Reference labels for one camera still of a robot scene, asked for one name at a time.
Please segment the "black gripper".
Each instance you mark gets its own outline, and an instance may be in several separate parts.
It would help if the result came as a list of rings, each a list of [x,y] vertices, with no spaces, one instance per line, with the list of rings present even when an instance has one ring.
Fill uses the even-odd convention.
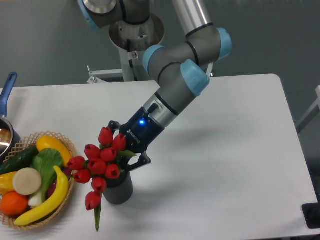
[[[155,120],[149,117],[149,113],[144,107],[141,107],[129,121],[123,125],[111,120],[108,125],[111,132],[119,130],[126,138],[126,150],[135,154],[141,153],[137,162],[129,164],[132,156],[125,158],[125,172],[131,172],[151,163],[151,159],[145,152],[148,146],[165,130]]]

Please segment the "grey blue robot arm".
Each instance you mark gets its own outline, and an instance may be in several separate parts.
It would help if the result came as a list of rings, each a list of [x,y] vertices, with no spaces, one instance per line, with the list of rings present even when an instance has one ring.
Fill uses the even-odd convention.
[[[186,41],[172,48],[161,46],[162,21],[150,11],[148,0],[80,0],[78,5],[92,28],[109,27],[109,36],[122,55],[126,80],[153,79],[159,89],[126,123],[111,121],[121,134],[121,146],[139,154],[134,164],[119,154],[121,170],[135,170],[150,163],[151,142],[207,87],[210,74],[203,67],[232,51],[228,32],[216,28],[202,0],[175,0],[173,7]]]

